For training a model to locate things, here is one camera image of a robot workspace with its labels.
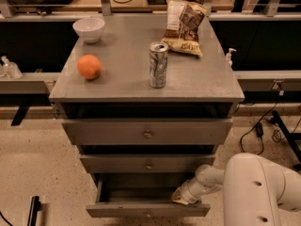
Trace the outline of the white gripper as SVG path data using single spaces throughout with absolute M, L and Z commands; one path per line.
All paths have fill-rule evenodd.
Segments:
M 200 183 L 196 179 L 185 181 L 171 196 L 176 203 L 188 205 L 200 200 Z

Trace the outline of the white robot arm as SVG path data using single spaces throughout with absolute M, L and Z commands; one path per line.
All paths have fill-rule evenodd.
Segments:
M 280 210 L 301 209 L 301 175 L 253 153 L 236 154 L 224 169 L 199 166 L 171 199 L 189 205 L 218 190 L 224 226 L 281 226 Z

